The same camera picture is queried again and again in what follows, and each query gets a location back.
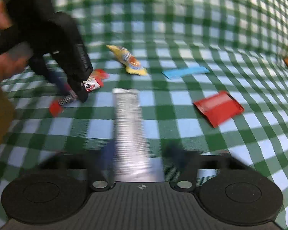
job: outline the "yellow candy wrapper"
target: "yellow candy wrapper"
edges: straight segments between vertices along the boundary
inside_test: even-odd
[[[125,65],[126,72],[146,76],[147,71],[141,66],[140,62],[124,47],[107,45],[107,48],[114,53],[119,62]]]

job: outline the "hand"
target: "hand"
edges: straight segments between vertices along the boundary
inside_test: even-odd
[[[0,29],[6,29],[12,25],[9,19],[5,5],[0,1]],[[0,82],[12,77],[14,74],[22,72],[26,66],[28,58],[22,57],[18,60],[12,60],[8,53],[0,55]]]

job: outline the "crosshair logo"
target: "crosshair logo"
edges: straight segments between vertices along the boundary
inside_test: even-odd
[[[146,189],[147,187],[144,184],[141,184],[140,186],[138,186],[139,189]]]

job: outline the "checkered tablecloth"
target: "checkered tablecloth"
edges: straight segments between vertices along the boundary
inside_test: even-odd
[[[57,118],[48,112],[57,88],[30,69],[2,82],[16,117],[0,146],[0,198],[20,170],[53,151],[105,145],[114,137],[111,91],[133,88],[140,91],[151,158],[163,165],[166,180],[177,177],[161,156],[169,141],[203,153],[228,149],[280,187],[284,203],[276,222],[288,228],[288,69],[282,61],[288,55],[288,0],[54,0],[54,5],[77,19],[93,66],[110,78],[87,102],[68,105]],[[129,49],[149,75],[127,74],[106,44]],[[210,73],[175,80],[161,73],[197,65]],[[245,112],[213,129],[192,101],[221,90]],[[0,226],[6,220],[0,202]]]

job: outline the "silver wrapper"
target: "silver wrapper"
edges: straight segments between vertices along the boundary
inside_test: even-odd
[[[137,90],[114,88],[116,150],[114,179],[121,182],[155,182],[142,127]]]

